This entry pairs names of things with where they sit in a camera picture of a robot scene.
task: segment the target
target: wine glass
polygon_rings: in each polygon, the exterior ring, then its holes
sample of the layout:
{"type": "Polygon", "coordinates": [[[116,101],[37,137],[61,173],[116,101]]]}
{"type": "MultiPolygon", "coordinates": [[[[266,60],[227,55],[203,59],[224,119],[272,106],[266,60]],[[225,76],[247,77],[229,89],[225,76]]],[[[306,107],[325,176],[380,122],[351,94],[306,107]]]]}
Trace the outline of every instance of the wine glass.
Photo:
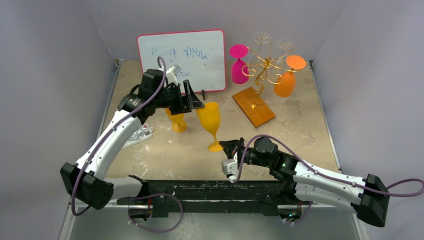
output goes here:
{"type": "MultiPolygon", "coordinates": [[[[253,47],[252,50],[258,55],[261,55],[262,46],[269,44],[271,42],[271,35],[269,33],[263,32],[263,31],[257,31],[253,35],[253,47]]],[[[255,56],[252,57],[252,60],[250,61],[250,65],[253,65],[255,62],[255,56]]]]}
{"type": "Polygon", "coordinates": [[[283,57],[281,56],[286,56],[292,52],[293,42],[287,37],[282,37],[275,42],[275,45],[277,46],[277,48],[281,49],[279,53],[279,58],[277,58],[277,60],[275,61],[275,64],[278,66],[282,65],[283,63],[283,57]]]}
{"type": "Polygon", "coordinates": [[[246,63],[241,59],[249,53],[247,46],[236,44],[229,49],[229,54],[237,61],[231,67],[231,80],[236,84],[244,84],[249,80],[246,63]]]}
{"type": "Polygon", "coordinates": [[[217,131],[221,123],[220,108],[217,102],[207,102],[204,108],[196,109],[197,117],[199,118],[202,127],[213,136],[212,142],[207,149],[211,152],[219,152],[223,147],[217,140],[217,131]]]}
{"type": "Polygon", "coordinates": [[[278,78],[278,84],[274,85],[274,93],[282,98],[287,98],[292,95],[296,86],[296,77],[294,70],[301,70],[306,66],[306,61],[303,57],[298,55],[290,55],[285,59],[287,66],[291,68],[290,71],[285,72],[278,78]]]}
{"type": "Polygon", "coordinates": [[[171,111],[168,108],[165,108],[166,115],[168,119],[172,122],[172,130],[176,133],[182,133],[187,129],[187,123],[184,121],[184,114],[175,114],[171,115],[171,111]]]}

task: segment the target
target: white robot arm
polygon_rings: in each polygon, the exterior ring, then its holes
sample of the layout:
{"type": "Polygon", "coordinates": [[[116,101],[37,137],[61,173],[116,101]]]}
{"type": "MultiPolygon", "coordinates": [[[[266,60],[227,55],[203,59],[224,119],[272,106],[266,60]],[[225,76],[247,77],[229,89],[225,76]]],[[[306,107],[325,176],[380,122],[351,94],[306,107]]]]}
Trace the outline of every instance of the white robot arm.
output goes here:
{"type": "Polygon", "coordinates": [[[98,210],[111,199],[136,197],[140,193],[143,181],[136,176],[118,179],[105,179],[105,176],[126,141],[156,109],[169,108],[174,115],[205,107],[188,80],[183,81],[185,95],[181,94],[176,76],[179,71],[180,67],[172,66],[166,71],[166,78],[162,70],[144,72],[141,83],[122,98],[110,124],[93,146],[75,164],[62,166],[60,174],[71,201],[76,198],[98,210]]]}
{"type": "Polygon", "coordinates": [[[231,183],[240,180],[243,163],[269,168],[269,174],[287,186],[285,195],[302,202],[340,207],[368,224],[384,226],[390,197],[369,190],[389,193],[377,176],[350,176],[314,166],[303,159],[299,161],[278,150],[270,138],[257,138],[254,147],[244,147],[243,138],[220,142],[228,158],[222,162],[222,171],[231,183]]]}

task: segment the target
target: wooden block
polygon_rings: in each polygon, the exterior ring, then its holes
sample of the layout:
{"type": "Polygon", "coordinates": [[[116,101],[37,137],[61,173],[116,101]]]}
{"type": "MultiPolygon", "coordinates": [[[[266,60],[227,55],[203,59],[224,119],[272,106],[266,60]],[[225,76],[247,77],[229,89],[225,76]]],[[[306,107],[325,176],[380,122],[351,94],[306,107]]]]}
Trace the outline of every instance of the wooden block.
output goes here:
{"type": "Polygon", "coordinates": [[[232,96],[234,101],[241,108],[241,110],[244,112],[246,117],[250,120],[255,128],[269,122],[276,117],[273,111],[271,111],[271,109],[260,96],[256,100],[256,107],[252,108],[252,103],[256,96],[257,93],[252,87],[249,87],[232,96]]]}

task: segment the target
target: whiteboard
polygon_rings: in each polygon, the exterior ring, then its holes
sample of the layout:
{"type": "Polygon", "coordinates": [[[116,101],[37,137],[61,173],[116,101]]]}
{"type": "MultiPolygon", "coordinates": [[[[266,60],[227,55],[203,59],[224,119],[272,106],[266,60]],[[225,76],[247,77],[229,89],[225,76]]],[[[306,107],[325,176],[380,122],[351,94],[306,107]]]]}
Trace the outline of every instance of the whiteboard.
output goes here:
{"type": "Polygon", "coordinates": [[[158,56],[162,56],[167,68],[181,68],[177,81],[182,93],[186,79],[195,93],[222,91],[226,88],[224,38],[220,29],[139,35],[141,69],[158,69],[158,56]]]}

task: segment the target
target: white wall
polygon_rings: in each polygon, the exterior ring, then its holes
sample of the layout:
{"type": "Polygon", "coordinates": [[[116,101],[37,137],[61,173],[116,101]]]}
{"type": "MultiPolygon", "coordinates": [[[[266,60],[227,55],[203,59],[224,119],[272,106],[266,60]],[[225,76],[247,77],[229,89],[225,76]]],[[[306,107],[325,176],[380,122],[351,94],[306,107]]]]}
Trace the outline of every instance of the white wall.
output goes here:
{"type": "MultiPolygon", "coordinates": [[[[344,173],[424,179],[424,1],[349,0],[314,60],[344,173]]],[[[419,184],[395,187],[414,192],[419,184]]],[[[390,199],[371,239],[420,240],[424,195],[390,199]]]]}
{"type": "Polygon", "coordinates": [[[0,33],[0,239],[57,239],[114,62],[82,0],[2,0],[0,33]]]}
{"type": "Polygon", "coordinates": [[[138,60],[140,34],[223,29],[227,50],[255,32],[293,40],[313,59],[347,0],[85,0],[114,58],[138,60]]]}

